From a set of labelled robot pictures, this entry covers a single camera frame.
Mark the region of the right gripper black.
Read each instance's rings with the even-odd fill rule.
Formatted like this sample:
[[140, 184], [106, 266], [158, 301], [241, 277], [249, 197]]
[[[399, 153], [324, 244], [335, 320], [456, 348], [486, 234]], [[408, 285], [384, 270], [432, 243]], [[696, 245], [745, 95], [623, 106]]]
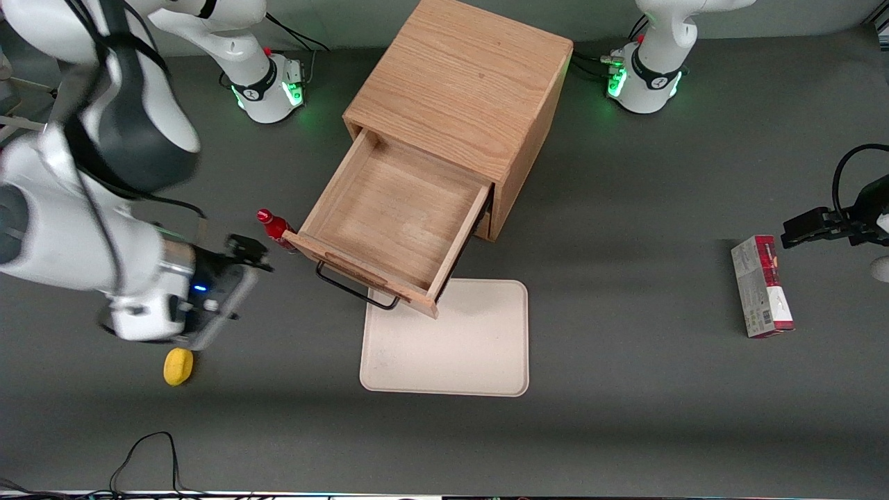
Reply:
[[194, 271], [188, 282], [190, 301], [229, 301], [242, 278], [239, 265], [273, 272], [269, 249], [250, 237], [229, 234], [222, 252], [189, 244], [194, 256]]

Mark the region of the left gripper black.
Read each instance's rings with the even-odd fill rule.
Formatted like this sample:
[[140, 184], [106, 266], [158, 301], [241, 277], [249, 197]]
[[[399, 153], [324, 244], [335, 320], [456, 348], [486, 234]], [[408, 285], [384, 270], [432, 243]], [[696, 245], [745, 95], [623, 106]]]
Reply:
[[782, 247], [794, 248], [820, 240], [847, 240], [851, 246], [871, 243], [888, 247], [887, 229], [879, 222], [882, 219], [887, 226], [887, 213], [888, 174], [867, 184], [858, 193], [851, 208], [851, 222], [858, 230], [855, 236], [849, 225], [842, 221], [842, 215], [849, 215], [848, 208], [839, 211], [814, 208], [784, 222]]

